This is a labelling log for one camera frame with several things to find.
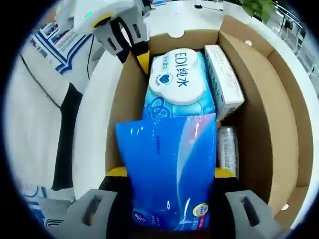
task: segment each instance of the black cable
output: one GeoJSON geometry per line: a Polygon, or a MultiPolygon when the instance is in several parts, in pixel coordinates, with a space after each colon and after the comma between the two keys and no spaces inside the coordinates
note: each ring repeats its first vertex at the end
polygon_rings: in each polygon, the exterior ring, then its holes
{"type": "Polygon", "coordinates": [[[90,52],[89,52],[89,57],[88,57],[88,64],[86,66],[86,71],[88,73],[88,78],[90,79],[90,74],[89,74],[89,62],[90,62],[90,57],[91,57],[91,52],[92,52],[92,46],[93,46],[93,41],[94,41],[94,35],[92,35],[92,42],[91,42],[91,47],[90,47],[90,52]]]}
{"type": "Polygon", "coordinates": [[[210,8],[210,7],[206,7],[206,6],[202,6],[203,8],[207,8],[207,9],[211,9],[211,10],[216,10],[216,11],[224,11],[222,9],[215,9],[215,8],[210,8]]]}
{"type": "Polygon", "coordinates": [[[21,54],[20,54],[20,57],[21,57],[23,64],[25,65],[27,71],[29,72],[30,76],[33,78],[33,80],[41,87],[41,89],[45,92],[46,96],[49,97],[49,99],[55,104],[55,106],[60,108],[60,106],[54,101],[54,99],[51,97],[51,95],[49,95],[49,93],[44,89],[44,87],[40,84],[40,82],[33,75],[33,73],[31,72],[30,68],[28,67],[27,63],[25,62],[25,60],[21,54]]]}

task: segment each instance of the green plant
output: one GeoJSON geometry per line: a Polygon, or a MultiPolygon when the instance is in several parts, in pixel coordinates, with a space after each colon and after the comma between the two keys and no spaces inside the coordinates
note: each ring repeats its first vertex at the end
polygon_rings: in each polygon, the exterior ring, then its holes
{"type": "Polygon", "coordinates": [[[266,24],[275,11],[271,0],[240,0],[242,7],[250,16],[258,16],[266,24]]]}

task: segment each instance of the label sticker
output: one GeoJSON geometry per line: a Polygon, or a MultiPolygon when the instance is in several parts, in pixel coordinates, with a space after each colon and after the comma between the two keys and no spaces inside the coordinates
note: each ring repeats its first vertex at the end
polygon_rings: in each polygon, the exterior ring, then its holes
{"type": "Polygon", "coordinates": [[[168,73],[168,72],[166,72],[165,74],[159,74],[155,78],[155,84],[157,86],[160,86],[160,85],[166,85],[167,86],[167,85],[169,85],[171,83],[172,78],[173,78],[173,76],[170,73],[168,73]]]}
{"type": "Polygon", "coordinates": [[[208,204],[207,203],[201,203],[197,205],[194,210],[193,214],[196,217],[204,216],[208,212],[208,204]]]}
{"type": "Polygon", "coordinates": [[[138,212],[133,212],[134,217],[136,218],[136,220],[138,220],[141,223],[146,222],[146,219],[144,218],[144,216],[138,212]]]}

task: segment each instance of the cardboard box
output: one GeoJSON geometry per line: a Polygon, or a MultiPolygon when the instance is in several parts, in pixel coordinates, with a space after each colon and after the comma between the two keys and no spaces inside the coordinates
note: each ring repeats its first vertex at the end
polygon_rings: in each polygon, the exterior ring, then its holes
{"type": "MultiPolygon", "coordinates": [[[[256,31],[230,16],[224,17],[220,30],[189,30],[180,38],[162,34],[148,44],[151,56],[182,47],[220,45],[245,97],[245,104],[221,122],[237,130],[240,181],[273,208],[281,225],[291,225],[304,199],[297,197],[298,187],[309,185],[313,138],[303,95],[279,53],[256,31]],[[294,210],[280,212],[287,201],[294,210]]],[[[110,113],[106,171],[123,165],[115,124],[142,119],[147,85],[148,77],[130,53],[110,113]]]]}
{"type": "Polygon", "coordinates": [[[217,120],[223,120],[245,99],[237,77],[219,45],[205,46],[205,59],[212,80],[217,120]]]}

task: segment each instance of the blue product packaging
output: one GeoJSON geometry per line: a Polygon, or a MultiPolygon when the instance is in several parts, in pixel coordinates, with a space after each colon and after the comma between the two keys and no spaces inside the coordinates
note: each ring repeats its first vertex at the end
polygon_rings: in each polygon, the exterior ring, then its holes
{"type": "Polygon", "coordinates": [[[153,59],[143,119],[214,112],[208,69],[202,53],[181,48],[153,59]]]}
{"type": "Polygon", "coordinates": [[[216,162],[216,115],[116,124],[133,187],[133,220],[163,231],[208,227],[216,162]]]}

